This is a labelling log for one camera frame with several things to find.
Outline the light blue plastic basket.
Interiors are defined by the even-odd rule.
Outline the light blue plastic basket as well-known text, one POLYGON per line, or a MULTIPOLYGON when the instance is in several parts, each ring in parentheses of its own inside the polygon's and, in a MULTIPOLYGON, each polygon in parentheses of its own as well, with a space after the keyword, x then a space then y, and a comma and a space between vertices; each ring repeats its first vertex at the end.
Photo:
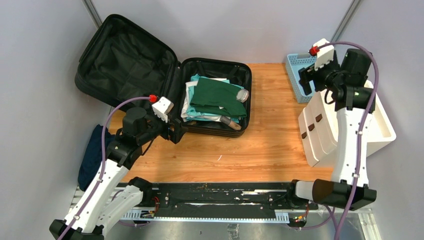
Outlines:
POLYGON ((299 104, 307 104, 315 93, 315 86, 313 81, 309 82, 311 87, 311 94, 305 94, 303 87, 300 85, 299 70, 307 68, 316 62, 316 57, 311 56, 308 53, 292 53, 286 56, 285 68, 289 76, 289 80, 295 95, 295 98, 299 104))

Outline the dark green garment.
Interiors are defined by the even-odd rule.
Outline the dark green garment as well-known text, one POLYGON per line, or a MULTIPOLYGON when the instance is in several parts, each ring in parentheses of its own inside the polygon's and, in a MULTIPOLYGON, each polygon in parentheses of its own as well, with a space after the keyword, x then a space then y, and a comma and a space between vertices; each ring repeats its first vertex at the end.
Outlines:
POLYGON ((197 112, 216 114, 230 118, 245 118, 247 110, 244 103, 236 99, 242 87, 201 77, 194 87, 194 95, 190 105, 197 112))

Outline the white three-drawer storage unit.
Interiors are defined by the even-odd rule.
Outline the white three-drawer storage unit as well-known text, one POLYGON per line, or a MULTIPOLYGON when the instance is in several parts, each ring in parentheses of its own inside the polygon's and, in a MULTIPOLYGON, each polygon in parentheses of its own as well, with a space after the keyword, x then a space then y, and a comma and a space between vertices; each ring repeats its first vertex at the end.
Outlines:
MULTIPOLYGON (((330 168, 336 163, 338 121, 334 104, 325 103, 325 91, 315 93, 298 116, 300 137, 309 166, 330 168)), ((397 135, 378 96, 369 126, 367 156, 393 142, 397 135)))

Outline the black ribbed hard-shell suitcase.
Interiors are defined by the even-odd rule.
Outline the black ribbed hard-shell suitcase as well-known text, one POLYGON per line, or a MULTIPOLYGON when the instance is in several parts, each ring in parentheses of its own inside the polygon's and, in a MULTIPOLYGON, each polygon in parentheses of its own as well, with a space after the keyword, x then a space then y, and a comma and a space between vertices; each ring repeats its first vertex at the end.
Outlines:
POLYGON ((179 61, 154 35, 122 15, 111 14, 80 57, 74 82, 83 93, 112 107, 139 97, 122 111, 142 107, 151 112, 147 97, 166 97, 174 105, 171 117, 181 119, 186 84, 195 75, 252 89, 252 71, 246 64, 201 57, 179 61))

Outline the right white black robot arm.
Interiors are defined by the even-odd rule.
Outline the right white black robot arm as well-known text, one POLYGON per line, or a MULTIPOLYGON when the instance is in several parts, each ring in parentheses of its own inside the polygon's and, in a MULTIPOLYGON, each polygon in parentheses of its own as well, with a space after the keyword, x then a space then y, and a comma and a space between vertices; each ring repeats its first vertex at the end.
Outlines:
POLYGON ((306 94, 313 90, 332 92, 338 140, 331 179, 294 179, 285 195, 290 208, 298 209, 314 202, 356 211, 376 200, 377 191, 369 188, 366 171, 366 138, 376 98, 376 90, 365 86, 371 66, 376 63, 370 52, 349 48, 342 63, 338 63, 336 54, 333 54, 320 66, 312 64, 298 71, 299 84, 306 94))

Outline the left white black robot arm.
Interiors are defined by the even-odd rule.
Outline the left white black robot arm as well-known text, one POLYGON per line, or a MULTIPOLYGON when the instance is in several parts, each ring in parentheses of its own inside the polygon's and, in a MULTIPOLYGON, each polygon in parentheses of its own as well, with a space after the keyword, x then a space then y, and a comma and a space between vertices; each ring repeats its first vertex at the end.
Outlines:
POLYGON ((49 231, 56 240, 103 240, 131 208, 149 206, 153 185, 140 177, 133 178, 111 202, 118 183, 135 161, 144 154, 143 145, 160 135, 178 143, 185 133, 178 119, 171 118, 172 103, 157 102, 152 114, 142 107, 126 111, 115 139, 100 150, 101 163, 81 199, 64 219, 55 219, 49 231))

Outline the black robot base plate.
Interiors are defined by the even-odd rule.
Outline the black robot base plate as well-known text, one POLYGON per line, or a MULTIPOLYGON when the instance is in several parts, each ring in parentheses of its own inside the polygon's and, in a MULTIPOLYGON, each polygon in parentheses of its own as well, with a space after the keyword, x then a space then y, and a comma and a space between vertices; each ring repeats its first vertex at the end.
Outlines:
POLYGON ((150 211, 156 221, 285 223, 318 210, 314 203, 289 203, 289 182, 154 183, 149 202, 133 207, 141 220, 150 211))

